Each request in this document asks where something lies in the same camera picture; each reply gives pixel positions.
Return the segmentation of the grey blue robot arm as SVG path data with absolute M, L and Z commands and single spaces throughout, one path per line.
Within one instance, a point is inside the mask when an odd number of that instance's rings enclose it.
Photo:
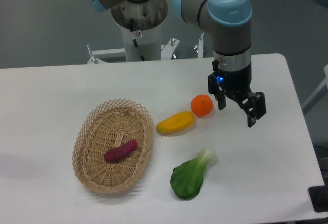
M 97 11 L 110 10 L 121 27 L 126 60 L 160 59 L 160 27 L 168 11 L 182 21 L 208 32 L 212 38 L 213 73 L 208 91 L 219 109 L 226 99 L 236 102 L 253 126 L 266 113 L 262 92 L 250 88 L 251 0 L 89 0 Z

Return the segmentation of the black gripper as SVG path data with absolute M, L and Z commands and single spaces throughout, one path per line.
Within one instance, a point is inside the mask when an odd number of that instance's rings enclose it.
M 219 60 L 215 59 L 212 67 L 213 73 L 208 76 L 208 92 L 215 96 L 218 109 L 226 107 L 226 98 L 233 100 L 246 113 L 248 127 L 251 128 L 267 112 L 264 93 L 251 91 L 251 65 L 237 71 L 224 71 L 219 68 Z

